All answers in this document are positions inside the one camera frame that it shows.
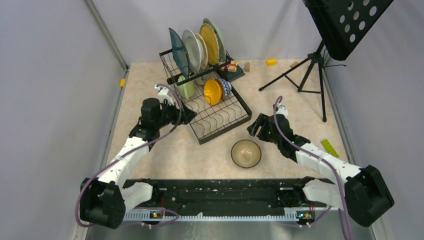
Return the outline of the green white mug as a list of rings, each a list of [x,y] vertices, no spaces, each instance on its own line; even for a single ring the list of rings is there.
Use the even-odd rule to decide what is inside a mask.
[[[189,81],[182,85],[177,85],[178,91],[184,100],[188,101],[195,95],[195,85],[193,81]]]

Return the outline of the brown glazed bowl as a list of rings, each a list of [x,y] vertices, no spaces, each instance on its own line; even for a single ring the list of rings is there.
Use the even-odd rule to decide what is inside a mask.
[[[240,168],[250,169],[259,164],[262,159],[260,146],[249,139],[237,141],[230,151],[232,161]]]

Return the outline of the black wire dish rack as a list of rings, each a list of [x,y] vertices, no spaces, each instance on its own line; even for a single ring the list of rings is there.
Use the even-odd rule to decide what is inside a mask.
[[[209,65],[200,72],[210,73],[209,79],[227,80],[228,71],[222,71],[221,68],[222,65]],[[191,73],[189,79],[194,83],[196,76]],[[204,87],[196,83],[194,83],[194,96],[189,100],[182,100],[189,109],[197,113],[189,125],[200,145],[241,126],[252,118],[252,110],[237,92],[233,85],[234,81],[230,84],[232,85],[230,96],[225,100],[220,100],[216,105],[207,103],[204,97]]]

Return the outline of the yellow bowl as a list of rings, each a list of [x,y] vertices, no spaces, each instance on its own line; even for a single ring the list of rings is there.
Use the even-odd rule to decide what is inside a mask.
[[[213,106],[222,99],[223,89],[218,80],[209,79],[204,85],[203,94],[207,103]]]

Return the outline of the red patterned bowl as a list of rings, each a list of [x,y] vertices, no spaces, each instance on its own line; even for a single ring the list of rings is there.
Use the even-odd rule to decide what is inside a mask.
[[[230,96],[230,94],[232,92],[232,85],[230,84],[230,82],[228,82],[227,80],[225,80],[223,78],[219,78],[217,81],[220,84],[221,89],[222,89],[222,98],[221,99],[224,101]]]

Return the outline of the dark teal square plate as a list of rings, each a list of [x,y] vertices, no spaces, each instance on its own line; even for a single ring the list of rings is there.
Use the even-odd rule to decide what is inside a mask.
[[[190,63],[187,49],[182,39],[174,29],[169,27],[168,31],[170,35],[173,60],[180,69],[182,75],[187,79],[190,75]]]

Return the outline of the white plate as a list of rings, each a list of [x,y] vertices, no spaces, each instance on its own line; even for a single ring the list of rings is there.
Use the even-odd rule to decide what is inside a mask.
[[[185,29],[182,33],[182,42],[188,53],[190,68],[193,72],[200,70],[202,60],[202,47],[196,39],[195,34],[190,29]]]

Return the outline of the light green flower plate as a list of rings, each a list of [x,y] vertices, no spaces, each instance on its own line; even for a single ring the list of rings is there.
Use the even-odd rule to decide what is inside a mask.
[[[210,25],[211,28],[214,30],[215,35],[217,37],[218,46],[219,46],[219,60],[225,61],[227,51],[226,51],[225,38],[222,34],[222,31],[220,30],[219,26],[216,23],[214,23],[213,21],[211,21],[209,18],[204,18],[203,23]]]

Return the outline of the cream floral plate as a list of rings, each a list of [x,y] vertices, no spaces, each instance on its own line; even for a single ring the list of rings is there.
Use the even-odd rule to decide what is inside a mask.
[[[203,70],[208,66],[208,49],[206,47],[205,41],[202,38],[202,36],[199,33],[195,33],[195,38],[199,41],[200,45],[201,45],[201,49],[202,49],[202,58],[201,58],[201,62],[200,62],[200,69]]]

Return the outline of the yellow bamboo pattern plate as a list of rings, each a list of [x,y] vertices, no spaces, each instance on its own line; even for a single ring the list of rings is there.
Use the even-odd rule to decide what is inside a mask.
[[[203,38],[207,52],[208,52],[208,64],[215,66],[219,63],[220,49],[218,44],[218,38],[213,28],[203,23],[199,30],[200,36]]]

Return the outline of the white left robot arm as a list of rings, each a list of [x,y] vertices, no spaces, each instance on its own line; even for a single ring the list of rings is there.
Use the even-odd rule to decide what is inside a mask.
[[[80,186],[74,216],[81,227],[100,225],[116,229],[125,214],[145,203],[154,207],[160,202],[160,193],[145,182],[125,183],[138,162],[147,155],[155,143],[167,137],[160,129],[189,124],[197,113],[183,102],[147,98],[142,102],[140,117],[130,131],[126,142],[115,159],[94,176],[86,178]]]

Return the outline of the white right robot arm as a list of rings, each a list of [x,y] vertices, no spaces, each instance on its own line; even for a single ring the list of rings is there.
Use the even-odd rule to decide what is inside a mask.
[[[297,164],[325,176],[330,183],[304,178],[293,192],[299,206],[320,202],[339,208],[363,227],[370,227],[395,204],[381,174],[374,166],[350,164],[319,149],[309,139],[295,134],[283,114],[259,114],[247,132],[259,140],[275,144],[279,152]]]

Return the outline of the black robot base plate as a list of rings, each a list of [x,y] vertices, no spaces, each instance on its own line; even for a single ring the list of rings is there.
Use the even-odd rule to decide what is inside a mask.
[[[124,220],[159,221],[299,221],[314,219],[327,206],[310,202],[284,179],[129,179],[147,183],[152,197],[129,211]]]

